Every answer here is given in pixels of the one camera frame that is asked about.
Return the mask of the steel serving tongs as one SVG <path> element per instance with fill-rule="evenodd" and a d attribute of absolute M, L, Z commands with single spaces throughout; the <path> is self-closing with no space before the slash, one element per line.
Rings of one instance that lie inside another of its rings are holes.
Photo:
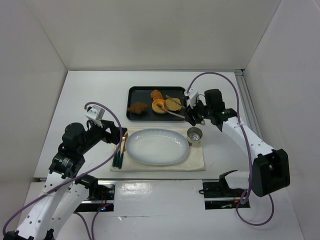
<path fill-rule="evenodd" d="M 167 97 L 167 99 L 170 99 L 170 100 L 172 100 L 173 101 L 173 98 L 172 97 L 170 97 L 170 96 L 168 96 L 168 95 L 166 95 L 166 97 Z M 182 111 L 182 110 L 184 110 L 185 109 L 185 106 L 181 103 L 181 107 L 182 107 L 182 109 L 180 110 L 180 111 Z M 172 116 L 175 116 L 175 117 L 178 117 L 178 118 L 180 118 L 180 119 L 185 119 L 185 116 L 184 115 L 182 115 L 181 113 L 178 113 L 179 111 L 170 111 L 170 110 L 168 110 L 168 109 L 164 109 L 164 111 L 166 111 L 166 113 L 167 114 L 170 114 L 170 115 L 172 115 Z"/>

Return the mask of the sliced seeded bread loaf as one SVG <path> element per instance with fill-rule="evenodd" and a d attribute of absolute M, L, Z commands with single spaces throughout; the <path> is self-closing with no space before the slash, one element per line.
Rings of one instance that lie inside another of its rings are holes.
<path fill-rule="evenodd" d="M 164 102 L 164 107 L 169 111 L 173 111 L 173 112 L 180 111 L 182 109 L 180 99 L 179 98 L 172 98 L 172 99 L 173 100 L 167 98 Z"/>

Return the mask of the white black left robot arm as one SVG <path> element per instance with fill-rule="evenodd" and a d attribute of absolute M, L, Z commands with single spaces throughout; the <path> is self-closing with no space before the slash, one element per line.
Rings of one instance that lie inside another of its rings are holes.
<path fill-rule="evenodd" d="M 97 178 L 78 174 L 85 153 L 100 141 L 119 146 L 127 128 L 108 120 L 101 125 L 88 120 L 87 126 L 74 122 L 65 128 L 39 200 L 30 203 L 32 209 L 16 230 L 3 232 L 5 240 L 55 240 L 81 202 L 93 195 Z"/>

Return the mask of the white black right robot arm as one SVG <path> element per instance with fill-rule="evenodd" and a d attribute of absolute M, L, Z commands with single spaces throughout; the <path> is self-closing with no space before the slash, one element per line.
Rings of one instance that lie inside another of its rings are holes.
<path fill-rule="evenodd" d="M 198 92 L 189 89 L 184 93 L 185 121 L 192 126 L 205 119 L 229 136 L 248 156 L 248 188 L 258 197 L 290 185 L 289 157 L 285 150 L 276 150 L 256 135 L 232 108 L 226 108 L 218 89 L 204 92 L 205 102 L 198 99 Z"/>

